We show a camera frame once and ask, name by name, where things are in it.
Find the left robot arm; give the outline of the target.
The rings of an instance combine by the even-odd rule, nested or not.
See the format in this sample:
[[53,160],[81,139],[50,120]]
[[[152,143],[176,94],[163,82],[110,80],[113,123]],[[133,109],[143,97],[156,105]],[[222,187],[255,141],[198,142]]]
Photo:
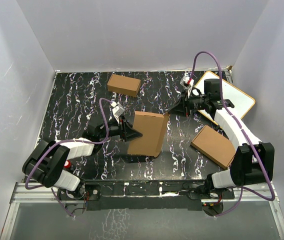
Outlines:
[[82,137],[71,140],[41,140],[28,159],[22,172],[27,176],[25,188],[57,187],[67,190],[75,200],[85,195],[82,180],[71,170],[70,160],[97,154],[103,140],[119,136],[124,142],[141,138],[143,134],[135,129],[124,116],[111,119],[107,125],[88,126]]

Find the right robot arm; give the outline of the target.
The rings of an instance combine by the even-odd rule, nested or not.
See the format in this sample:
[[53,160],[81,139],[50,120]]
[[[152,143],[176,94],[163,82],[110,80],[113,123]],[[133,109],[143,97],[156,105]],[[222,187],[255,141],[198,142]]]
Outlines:
[[273,200],[275,193],[271,180],[274,146],[255,137],[236,116],[232,101],[223,97],[222,79],[206,79],[203,92],[195,88],[193,83],[188,76],[181,79],[181,97],[169,114],[189,116],[192,111],[206,111],[223,129],[235,149],[231,165],[206,178],[203,188],[205,194],[215,199],[222,194],[223,188],[240,187],[247,190],[249,185],[267,183],[271,192],[270,200]]

